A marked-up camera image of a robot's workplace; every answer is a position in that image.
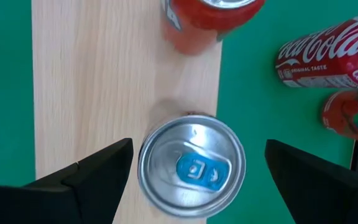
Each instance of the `wooden board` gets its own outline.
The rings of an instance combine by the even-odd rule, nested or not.
[[[216,111],[221,46],[185,57],[162,40],[159,27],[159,0],[32,1],[37,178],[133,138],[115,223],[189,223],[146,201],[137,155],[156,119]]]

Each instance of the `red soda can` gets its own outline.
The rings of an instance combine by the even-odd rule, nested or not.
[[[323,108],[323,123],[338,134],[358,140],[358,90],[329,97]]]
[[[161,0],[162,33],[181,53],[198,55],[246,23],[265,0]]]
[[[275,68],[290,87],[358,88],[358,16],[284,44]]]

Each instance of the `silver can lid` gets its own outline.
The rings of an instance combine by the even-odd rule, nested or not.
[[[242,6],[246,6],[255,0],[202,0],[210,6],[219,9],[236,9]]]
[[[188,115],[146,138],[138,178],[144,194],[163,212],[206,218],[233,201],[245,171],[244,149],[228,126],[213,117]]]

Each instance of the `pull tab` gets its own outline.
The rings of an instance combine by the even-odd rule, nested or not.
[[[229,166],[225,162],[214,161],[195,152],[183,155],[177,162],[177,174],[182,181],[213,191],[223,186],[228,173]]]

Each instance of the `wooden surface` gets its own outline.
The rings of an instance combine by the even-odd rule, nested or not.
[[[162,40],[159,19],[159,0],[32,1],[37,178],[133,138],[114,223],[190,222],[146,201],[137,155],[156,120],[178,110],[216,111],[221,46],[179,55]]]

